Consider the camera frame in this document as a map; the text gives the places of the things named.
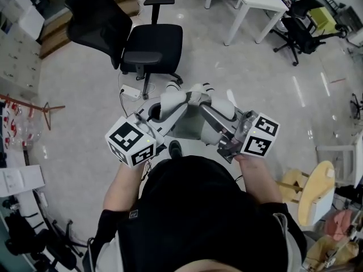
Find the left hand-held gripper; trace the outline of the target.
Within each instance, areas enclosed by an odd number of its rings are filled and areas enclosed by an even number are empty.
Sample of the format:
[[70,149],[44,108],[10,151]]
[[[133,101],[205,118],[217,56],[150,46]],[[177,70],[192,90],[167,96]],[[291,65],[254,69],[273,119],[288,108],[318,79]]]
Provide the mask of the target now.
[[160,119],[160,98],[149,99],[111,127],[105,135],[109,149],[121,162],[135,168],[166,148],[164,137],[186,111],[187,106],[180,105]]

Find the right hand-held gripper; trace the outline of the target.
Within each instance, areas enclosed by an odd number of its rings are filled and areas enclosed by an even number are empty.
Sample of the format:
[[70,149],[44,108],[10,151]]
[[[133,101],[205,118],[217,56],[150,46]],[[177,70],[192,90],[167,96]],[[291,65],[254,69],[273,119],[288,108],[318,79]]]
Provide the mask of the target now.
[[218,143],[217,152],[229,163],[237,155],[250,155],[265,158],[271,150],[280,124],[263,113],[255,111],[236,111],[232,103],[227,103],[232,112],[229,119],[221,111],[212,107],[211,103],[203,102],[199,111],[208,124],[221,132],[222,138]]

